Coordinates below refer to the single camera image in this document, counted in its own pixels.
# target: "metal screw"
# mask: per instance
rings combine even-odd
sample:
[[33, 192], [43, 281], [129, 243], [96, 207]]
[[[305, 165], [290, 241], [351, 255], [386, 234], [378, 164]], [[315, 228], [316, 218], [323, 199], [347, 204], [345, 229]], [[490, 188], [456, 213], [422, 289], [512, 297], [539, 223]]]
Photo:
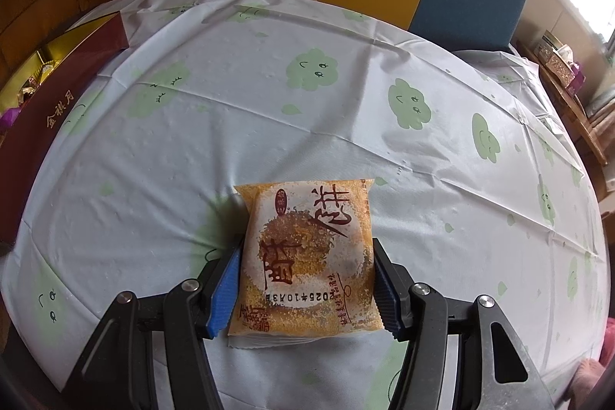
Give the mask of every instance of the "metal screw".
[[199, 288], [199, 281], [191, 278], [190, 280], [185, 280], [181, 284], [181, 288], [186, 292], [194, 292]]
[[496, 302], [493, 299], [493, 297], [491, 297], [490, 295], [481, 295], [479, 297], [479, 304], [481, 306], [486, 307], [486, 308], [493, 308], [493, 306], [496, 304]]
[[427, 285], [426, 283], [415, 283], [412, 286], [412, 291], [416, 295], [427, 295], [428, 293], [431, 292], [431, 289], [429, 288], [429, 285]]
[[132, 301], [132, 292], [128, 292], [128, 290], [120, 292], [116, 297], [116, 301], [118, 301], [119, 304], [128, 304]]

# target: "image of pastry on wrapper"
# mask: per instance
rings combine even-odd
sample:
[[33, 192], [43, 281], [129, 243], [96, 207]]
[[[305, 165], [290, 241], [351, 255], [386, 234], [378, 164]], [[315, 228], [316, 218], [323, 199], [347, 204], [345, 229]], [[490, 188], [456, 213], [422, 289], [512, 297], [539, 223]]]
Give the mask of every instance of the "image of pastry on wrapper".
[[373, 298], [373, 180], [235, 186], [250, 213], [229, 346], [383, 328]]

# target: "table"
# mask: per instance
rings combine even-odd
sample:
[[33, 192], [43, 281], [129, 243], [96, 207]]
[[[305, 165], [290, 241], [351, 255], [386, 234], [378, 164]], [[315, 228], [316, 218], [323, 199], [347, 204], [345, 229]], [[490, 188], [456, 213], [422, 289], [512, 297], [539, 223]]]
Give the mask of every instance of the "table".
[[599, 164], [603, 166], [607, 165], [605, 152], [598, 141], [598, 136], [593, 130], [592, 125], [585, 116], [585, 113], [579, 104], [577, 104], [576, 101], [574, 101], [574, 99], [562, 87], [562, 84], [556, 74], [546, 68], [545, 65], [539, 61], [534, 52], [531, 51], [523, 42], [517, 42], [517, 50], [521, 56], [538, 65], [538, 75], [542, 81], [542, 85], [548, 93], [549, 98], [559, 116], [565, 116], [570, 119], [570, 122], [576, 128], [587, 147], [595, 155]]

